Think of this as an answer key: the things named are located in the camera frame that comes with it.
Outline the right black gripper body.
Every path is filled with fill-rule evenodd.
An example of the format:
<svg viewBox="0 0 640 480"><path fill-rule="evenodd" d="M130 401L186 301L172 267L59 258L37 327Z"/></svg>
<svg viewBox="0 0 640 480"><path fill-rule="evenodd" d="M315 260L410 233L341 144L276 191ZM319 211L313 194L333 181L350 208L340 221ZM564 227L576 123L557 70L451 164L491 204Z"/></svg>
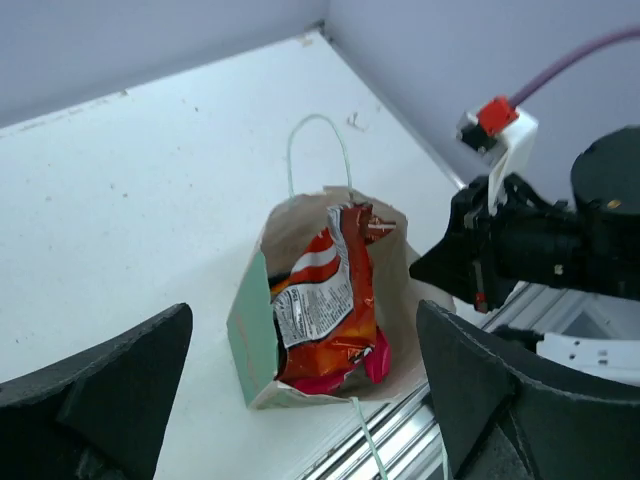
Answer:
<svg viewBox="0 0 640 480"><path fill-rule="evenodd" d="M410 265L410 277L481 313L502 307L520 282L577 289L586 252L580 214L545 201L517 174L506 187L494 214L487 176L456 193L443 238Z"/></svg>

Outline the green printed paper bag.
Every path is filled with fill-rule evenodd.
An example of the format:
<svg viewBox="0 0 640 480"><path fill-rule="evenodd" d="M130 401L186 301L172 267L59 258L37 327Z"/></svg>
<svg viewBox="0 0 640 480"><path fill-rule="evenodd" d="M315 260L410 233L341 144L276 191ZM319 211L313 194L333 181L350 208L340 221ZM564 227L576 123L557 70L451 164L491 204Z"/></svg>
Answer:
<svg viewBox="0 0 640 480"><path fill-rule="evenodd" d="M282 414L267 434L277 457L306 453L343 425L370 438L364 405L424 384L418 304L454 300L410 278L408 229L400 209L351 178L290 190L269 213L226 327L246 407Z"/></svg>

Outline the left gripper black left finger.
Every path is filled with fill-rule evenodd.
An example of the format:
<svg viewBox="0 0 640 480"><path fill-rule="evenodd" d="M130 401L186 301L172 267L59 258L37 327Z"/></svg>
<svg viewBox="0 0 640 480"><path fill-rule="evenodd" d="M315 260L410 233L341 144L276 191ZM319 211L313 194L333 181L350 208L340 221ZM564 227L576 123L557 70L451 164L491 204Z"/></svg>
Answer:
<svg viewBox="0 0 640 480"><path fill-rule="evenodd" d="M4 479L151 479L193 329L186 303L1 385Z"/></svg>

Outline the red orange snack bag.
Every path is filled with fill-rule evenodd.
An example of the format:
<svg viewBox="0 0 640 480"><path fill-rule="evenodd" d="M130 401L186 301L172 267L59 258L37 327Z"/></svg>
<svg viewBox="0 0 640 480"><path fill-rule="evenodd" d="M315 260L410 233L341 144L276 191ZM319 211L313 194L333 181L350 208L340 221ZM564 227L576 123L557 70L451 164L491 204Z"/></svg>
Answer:
<svg viewBox="0 0 640 480"><path fill-rule="evenodd" d="M367 248L395 228L370 203L332 205L325 227L292 268L270 278L283 355L278 381L346 369L374 347L379 326Z"/></svg>

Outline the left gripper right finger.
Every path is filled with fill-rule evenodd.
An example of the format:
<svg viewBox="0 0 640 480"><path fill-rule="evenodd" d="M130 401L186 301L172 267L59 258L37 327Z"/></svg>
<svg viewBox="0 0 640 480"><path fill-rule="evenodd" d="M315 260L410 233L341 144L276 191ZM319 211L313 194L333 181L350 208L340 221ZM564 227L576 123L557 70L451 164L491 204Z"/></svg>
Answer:
<svg viewBox="0 0 640 480"><path fill-rule="evenodd" d="M416 326L452 478L638 478L638 387L544 359L432 301Z"/></svg>

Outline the pink Real crisps bag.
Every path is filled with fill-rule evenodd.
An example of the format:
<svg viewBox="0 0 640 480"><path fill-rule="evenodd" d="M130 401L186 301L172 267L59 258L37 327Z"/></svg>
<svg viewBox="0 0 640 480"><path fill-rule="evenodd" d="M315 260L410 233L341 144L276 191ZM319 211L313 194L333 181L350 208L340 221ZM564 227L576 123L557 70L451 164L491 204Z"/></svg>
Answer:
<svg viewBox="0 0 640 480"><path fill-rule="evenodd" d="M366 348L346 369L319 377L306 377L284 381L306 395L332 395L345 385L358 368L362 368L366 377L374 384L381 383L389 374L391 367L391 347L380 327L376 330L376 343Z"/></svg>

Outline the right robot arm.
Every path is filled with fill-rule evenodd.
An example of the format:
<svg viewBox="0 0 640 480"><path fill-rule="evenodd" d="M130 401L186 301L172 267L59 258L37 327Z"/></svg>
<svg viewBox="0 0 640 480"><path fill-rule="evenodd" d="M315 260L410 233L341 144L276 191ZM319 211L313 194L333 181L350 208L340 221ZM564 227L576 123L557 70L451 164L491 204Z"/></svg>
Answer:
<svg viewBox="0 0 640 480"><path fill-rule="evenodd" d="M519 282L638 300L638 127L594 141L570 181L573 207L509 173L492 207L489 178L477 177L454 195L443 238L410 265L410 277L481 313L502 307Z"/></svg>

